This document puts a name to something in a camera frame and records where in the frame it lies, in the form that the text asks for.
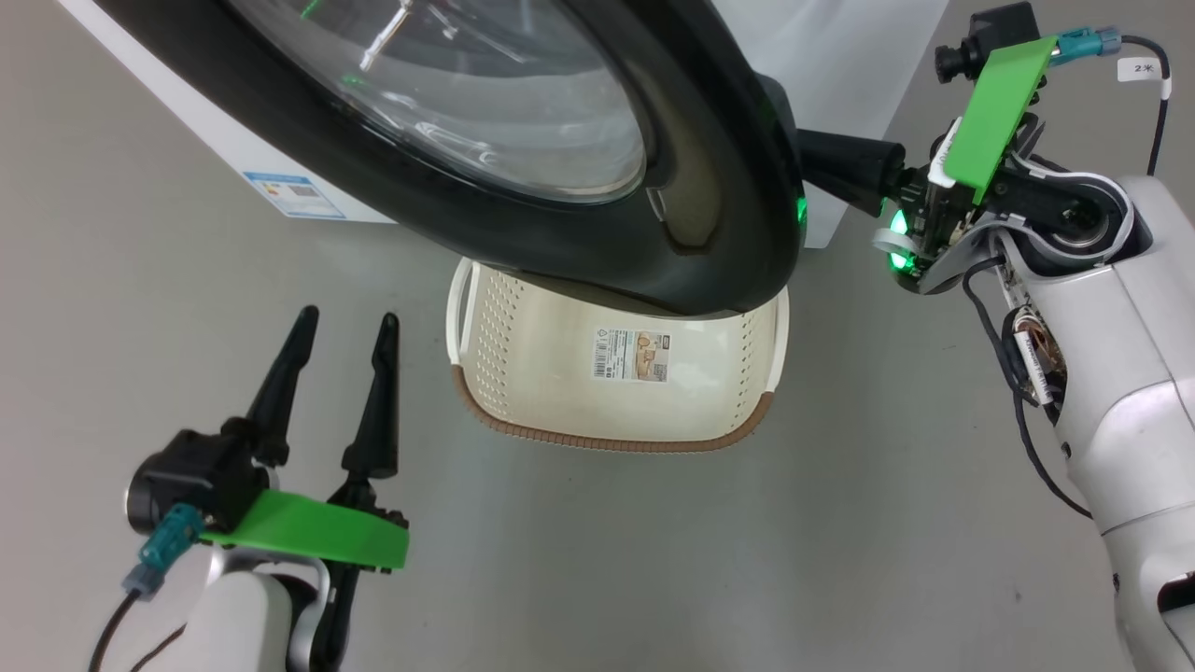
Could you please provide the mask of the white front-load washing machine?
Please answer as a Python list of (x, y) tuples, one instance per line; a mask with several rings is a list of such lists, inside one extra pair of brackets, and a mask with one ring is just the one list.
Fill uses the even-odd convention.
[[(887, 132), (948, 5), (948, 0), (711, 1), (752, 68), (784, 86), (801, 127), (871, 139)], [(326, 221), (386, 222), (384, 214), (217, 109), (108, 17), (98, 0), (57, 4), (244, 181), (243, 172), (302, 175), (345, 213), (344, 220)]]

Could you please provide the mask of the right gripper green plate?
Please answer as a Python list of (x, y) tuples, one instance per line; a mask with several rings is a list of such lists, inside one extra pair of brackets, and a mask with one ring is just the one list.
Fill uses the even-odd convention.
[(1055, 47), (1058, 38), (1047, 35), (991, 51), (964, 112), (923, 167), (905, 167), (907, 153), (896, 142), (795, 132), (804, 182), (868, 216), (882, 216), (891, 197), (896, 214), (872, 244), (903, 291), (937, 294), (960, 279), (961, 271), (948, 269), (946, 255), (1006, 198), (1010, 188), (999, 171)]

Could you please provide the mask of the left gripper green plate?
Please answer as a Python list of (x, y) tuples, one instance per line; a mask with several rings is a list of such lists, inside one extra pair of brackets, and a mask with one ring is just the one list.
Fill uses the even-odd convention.
[[(315, 344), (319, 310), (304, 306), (245, 420), (266, 468), (289, 458), (298, 379)], [(373, 381), (342, 468), (392, 478), (400, 466), (400, 320), (384, 314)], [(337, 666), (347, 654), (358, 578), (404, 568), (409, 525), (376, 507), (366, 481), (343, 485), (347, 505), (266, 490), (231, 533), (206, 533), (212, 558), (202, 595), (206, 666)]]

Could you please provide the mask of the cream plastic basket brown rim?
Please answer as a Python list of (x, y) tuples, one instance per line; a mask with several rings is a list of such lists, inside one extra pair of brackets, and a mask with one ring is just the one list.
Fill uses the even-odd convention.
[[(705, 454), (743, 440), (780, 385), (790, 326), (782, 292), (747, 314), (631, 314), (462, 259), (445, 306), (456, 392), (500, 433), (623, 454)], [(670, 332), (664, 384), (592, 374), (598, 328)]]

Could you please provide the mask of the paper basket label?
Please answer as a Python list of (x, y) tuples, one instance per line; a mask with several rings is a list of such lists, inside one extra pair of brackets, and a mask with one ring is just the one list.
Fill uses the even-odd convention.
[(664, 384), (672, 353), (670, 332), (598, 328), (592, 374), (600, 380)]

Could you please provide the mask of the black round glass washer door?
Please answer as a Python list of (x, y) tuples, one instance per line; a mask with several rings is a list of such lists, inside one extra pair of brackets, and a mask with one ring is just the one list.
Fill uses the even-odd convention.
[(531, 285), (741, 314), (793, 275), (793, 116), (711, 0), (94, 0), (335, 188)]

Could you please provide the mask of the blue white energy label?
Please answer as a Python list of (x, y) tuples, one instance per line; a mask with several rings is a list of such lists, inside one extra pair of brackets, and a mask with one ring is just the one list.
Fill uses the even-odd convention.
[(345, 213), (333, 204), (308, 177), (243, 172), (244, 178), (278, 209), (283, 216), (344, 220)]

